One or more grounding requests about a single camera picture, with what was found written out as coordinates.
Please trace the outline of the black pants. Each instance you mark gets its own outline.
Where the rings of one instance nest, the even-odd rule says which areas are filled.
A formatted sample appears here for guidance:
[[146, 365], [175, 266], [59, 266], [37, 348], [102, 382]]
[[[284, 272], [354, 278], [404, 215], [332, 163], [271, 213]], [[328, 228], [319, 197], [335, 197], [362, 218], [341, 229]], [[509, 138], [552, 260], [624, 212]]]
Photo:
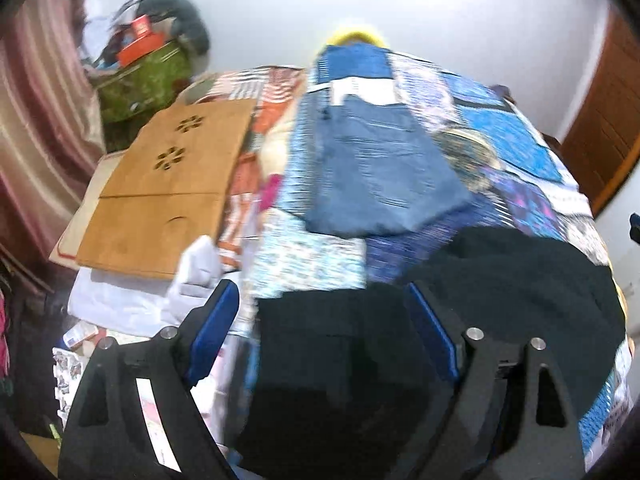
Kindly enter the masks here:
[[244, 468], [267, 479], [407, 479], [407, 444], [448, 389], [405, 306], [412, 282], [491, 337], [544, 340], [579, 430], [625, 335], [611, 270], [562, 240], [478, 226], [392, 284], [258, 301], [257, 380], [235, 445]]

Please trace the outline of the brown wooden door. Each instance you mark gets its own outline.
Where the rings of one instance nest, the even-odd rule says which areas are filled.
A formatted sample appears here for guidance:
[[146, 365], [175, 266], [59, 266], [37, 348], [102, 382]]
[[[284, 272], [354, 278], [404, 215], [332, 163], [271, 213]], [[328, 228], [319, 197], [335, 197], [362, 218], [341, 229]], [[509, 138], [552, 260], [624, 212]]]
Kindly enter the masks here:
[[639, 63], [639, 39], [612, 11], [589, 91], [561, 143], [561, 159], [593, 214], [600, 214], [639, 161]]

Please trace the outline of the blue patchwork bedspread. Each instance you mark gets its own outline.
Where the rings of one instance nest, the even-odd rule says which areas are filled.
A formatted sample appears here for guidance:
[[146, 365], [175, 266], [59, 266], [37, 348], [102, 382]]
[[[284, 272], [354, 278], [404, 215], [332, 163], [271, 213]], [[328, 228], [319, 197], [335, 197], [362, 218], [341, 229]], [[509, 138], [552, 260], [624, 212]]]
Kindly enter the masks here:
[[[191, 390], [232, 479], [267, 479], [244, 468], [236, 441], [252, 403], [259, 361], [258, 301], [286, 292], [392, 284], [461, 230], [490, 226], [573, 245], [612, 273], [625, 335], [613, 368], [579, 423], [587, 479], [626, 453], [634, 410], [626, 378], [634, 355], [627, 309], [588, 200], [541, 134], [498, 90], [408, 54], [351, 44], [327, 46], [306, 74], [225, 74], [193, 105], [256, 105], [227, 191], [219, 233], [210, 237], [224, 272], [240, 272], [239, 311], [209, 375]], [[471, 192], [464, 207], [416, 232], [343, 238], [306, 229], [314, 180], [314, 122], [346, 96], [404, 104]]]

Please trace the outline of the white cloth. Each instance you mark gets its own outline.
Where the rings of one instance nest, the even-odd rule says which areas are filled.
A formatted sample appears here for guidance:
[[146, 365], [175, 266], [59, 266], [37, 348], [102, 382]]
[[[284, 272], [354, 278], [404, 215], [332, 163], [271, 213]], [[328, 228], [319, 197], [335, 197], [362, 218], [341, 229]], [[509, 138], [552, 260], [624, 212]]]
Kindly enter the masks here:
[[218, 248], [202, 235], [182, 253], [168, 280], [83, 266], [70, 291], [67, 312], [107, 330], [152, 337], [165, 326], [180, 325], [192, 309], [204, 306], [224, 278], [241, 283], [241, 273], [224, 272]]

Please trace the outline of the wooden lap desk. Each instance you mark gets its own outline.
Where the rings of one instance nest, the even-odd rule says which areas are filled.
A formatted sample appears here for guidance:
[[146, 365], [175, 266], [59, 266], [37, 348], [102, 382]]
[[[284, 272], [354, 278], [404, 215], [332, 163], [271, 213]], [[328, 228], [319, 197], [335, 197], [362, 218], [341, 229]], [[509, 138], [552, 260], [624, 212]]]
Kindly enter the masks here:
[[171, 278], [183, 251], [216, 237], [253, 100], [175, 104], [140, 130], [80, 243], [80, 266]]

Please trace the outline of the folded blue jeans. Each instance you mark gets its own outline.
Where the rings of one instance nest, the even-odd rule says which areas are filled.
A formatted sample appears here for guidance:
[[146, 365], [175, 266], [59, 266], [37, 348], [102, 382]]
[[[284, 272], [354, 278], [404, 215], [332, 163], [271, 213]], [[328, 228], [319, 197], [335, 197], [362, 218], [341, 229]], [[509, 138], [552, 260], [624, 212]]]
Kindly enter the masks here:
[[314, 122], [306, 229], [343, 238], [416, 232], [471, 192], [404, 104], [346, 96]]

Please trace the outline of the striped pink curtain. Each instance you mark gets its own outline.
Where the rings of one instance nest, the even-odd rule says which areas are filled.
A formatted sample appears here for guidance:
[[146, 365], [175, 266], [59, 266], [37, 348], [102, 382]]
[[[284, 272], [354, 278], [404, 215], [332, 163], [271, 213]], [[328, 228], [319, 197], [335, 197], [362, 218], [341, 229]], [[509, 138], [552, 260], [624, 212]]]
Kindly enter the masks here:
[[85, 0], [24, 0], [1, 25], [1, 249], [33, 271], [104, 153], [77, 51], [85, 22]]

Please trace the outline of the green patterned bag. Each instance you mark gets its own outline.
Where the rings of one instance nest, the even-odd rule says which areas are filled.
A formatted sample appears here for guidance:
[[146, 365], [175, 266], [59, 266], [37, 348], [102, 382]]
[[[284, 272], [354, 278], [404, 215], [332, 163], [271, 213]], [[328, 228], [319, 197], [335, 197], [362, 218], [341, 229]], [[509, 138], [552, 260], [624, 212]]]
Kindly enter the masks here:
[[174, 102], [192, 77], [186, 51], [177, 41], [139, 58], [131, 65], [93, 79], [104, 122], [123, 122]]

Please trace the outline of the yellow plush item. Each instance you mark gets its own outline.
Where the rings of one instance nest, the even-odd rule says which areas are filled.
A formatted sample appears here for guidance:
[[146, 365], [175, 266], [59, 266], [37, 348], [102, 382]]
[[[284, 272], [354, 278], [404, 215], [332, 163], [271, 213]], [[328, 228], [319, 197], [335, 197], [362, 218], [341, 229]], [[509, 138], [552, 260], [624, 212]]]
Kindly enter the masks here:
[[346, 32], [337, 32], [332, 35], [326, 44], [334, 47], [345, 47], [349, 44], [370, 44], [378, 48], [385, 48], [385, 42], [378, 36], [366, 32], [365, 30], [346, 30]]

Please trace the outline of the orange red box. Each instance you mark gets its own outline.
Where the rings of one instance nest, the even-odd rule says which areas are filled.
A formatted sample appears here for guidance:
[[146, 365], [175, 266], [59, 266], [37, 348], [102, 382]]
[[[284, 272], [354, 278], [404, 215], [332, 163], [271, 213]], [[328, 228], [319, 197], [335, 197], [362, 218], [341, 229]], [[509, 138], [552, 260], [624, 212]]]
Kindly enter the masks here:
[[119, 65], [126, 67], [139, 58], [163, 47], [165, 38], [161, 32], [153, 32], [150, 18], [142, 14], [135, 18], [126, 31], [124, 43], [117, 53]]

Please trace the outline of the grey pillow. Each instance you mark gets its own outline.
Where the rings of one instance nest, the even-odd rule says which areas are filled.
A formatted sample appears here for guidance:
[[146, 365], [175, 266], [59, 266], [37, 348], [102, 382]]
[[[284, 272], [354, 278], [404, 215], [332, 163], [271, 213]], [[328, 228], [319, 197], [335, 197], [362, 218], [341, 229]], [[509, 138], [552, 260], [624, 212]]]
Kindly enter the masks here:
[[190, 54], [202, 56], [208, 52], [208, 31], [190, 0], [140, 0], [136, 17], [140, 16], [149, 19], [152, 32], [177, 40]]

